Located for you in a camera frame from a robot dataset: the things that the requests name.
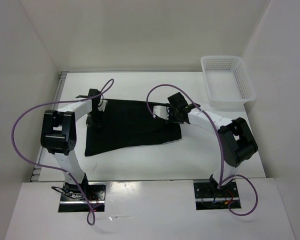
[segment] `white table surface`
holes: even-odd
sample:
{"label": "white table surface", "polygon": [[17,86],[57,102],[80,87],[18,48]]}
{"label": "white table surface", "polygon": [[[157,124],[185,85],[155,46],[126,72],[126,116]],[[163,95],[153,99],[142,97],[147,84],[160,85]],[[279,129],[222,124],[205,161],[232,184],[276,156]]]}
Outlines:
{"label": "white table surface", "polygon": [[[249,216],[227,209],[196,210],[193,181],[108,182],[105,212],[89,226],[86,212],[58,213],[61,182],[23,183],[6,240],[293,240],[294,235],[272,178],[253,178],[259,204]],[[242,209],[249,211],[255,194],[237,179]]]}
{"label": "white table surface", "polygon": [[[90,72],[68,73],[61,100],[73,100],[86,95],[90,88],[101,89],[111,78],[113,87],[105,93],[109,99],[145,101],[150,89],[159,84],[173,84],[183,89],[192,99],[207,110],[236,119],[248,121],[244,106],[235,111],[219,111],[208,105],[206,89],[201,72]],[[167,103],[167,97],[176,93],[171,87],[157,88],[150,95],[153,102]],[[220,150],[215,135],[204,129],[182,124],[182,139],[172,143],[153,146],[127,147],[85,157],[86,117],[76,124],[77,143],[75,153],[89,181],[140,181],[140,180],[186,180],[207,179],[220,164]],[[40,163],[58,166],[46,149]],[[249,178],[264,178],[265,172],[259,153],[244,161],[238,170]],[[59,171],[43,168],[40,182],[64,181]]]}

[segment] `mesh basket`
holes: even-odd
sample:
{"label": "mesh basket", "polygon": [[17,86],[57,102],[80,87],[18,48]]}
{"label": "mesh basket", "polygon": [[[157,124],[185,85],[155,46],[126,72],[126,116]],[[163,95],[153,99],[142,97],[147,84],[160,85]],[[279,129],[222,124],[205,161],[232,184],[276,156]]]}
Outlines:
{"label": "mesh basket", "polygon": [[241,57],[204,56],[201,66],[210,105],[232,107],[256,99]]}

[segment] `black fabric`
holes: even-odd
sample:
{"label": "black fabric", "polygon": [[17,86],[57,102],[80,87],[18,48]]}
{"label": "black fabric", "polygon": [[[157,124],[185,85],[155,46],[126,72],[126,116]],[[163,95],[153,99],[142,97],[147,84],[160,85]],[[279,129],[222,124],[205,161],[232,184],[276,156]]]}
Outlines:
{"label": "black fabric", "polygon": [[[107,99],[102,112],[102,126],[87,126],[86,157],[141,145],[158,145],[181,139],[180,125],[167,124],[164,119],[153,118],[145,101]],[[169,104],[149,103],[151,109]]]}

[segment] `red wire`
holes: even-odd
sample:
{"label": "red wire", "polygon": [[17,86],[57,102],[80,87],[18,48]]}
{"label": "red wire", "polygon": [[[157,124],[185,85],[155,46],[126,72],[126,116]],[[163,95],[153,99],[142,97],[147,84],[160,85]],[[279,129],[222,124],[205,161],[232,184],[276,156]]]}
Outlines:
{"label": "red wire", "polygon": [[229,190],[228,190],[228,193],[231,195],[231,200],[228,202],[228,204],[229,204],[229,203],[231,203],[234,200],[235,196]]}

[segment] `white backdrop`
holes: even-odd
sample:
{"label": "white backdrop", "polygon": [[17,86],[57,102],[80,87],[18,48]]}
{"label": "white backdrop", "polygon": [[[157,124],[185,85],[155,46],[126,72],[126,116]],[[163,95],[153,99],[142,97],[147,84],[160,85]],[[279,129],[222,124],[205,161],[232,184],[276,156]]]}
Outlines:
{"label": "white backdrop", "polygon": [[200,70],[240,56],[269,0],[20,0],[62,71]]}
{"label": "white backdrop", "polygon": [[243,59],[257,93],[246,107],[265,173],[300,240],[300,0],[272,0]]}
{"label": "white backdrop", "polygon": [[[0,240],[21,184],[30,180],[32,170],[12,148],[12,125],[26,109],[51,101],[57,84],[57,70],[20,3],[0,0]],[[33,160],[40,146],[43,111],[30,113],[16,130],[17,145]]]}

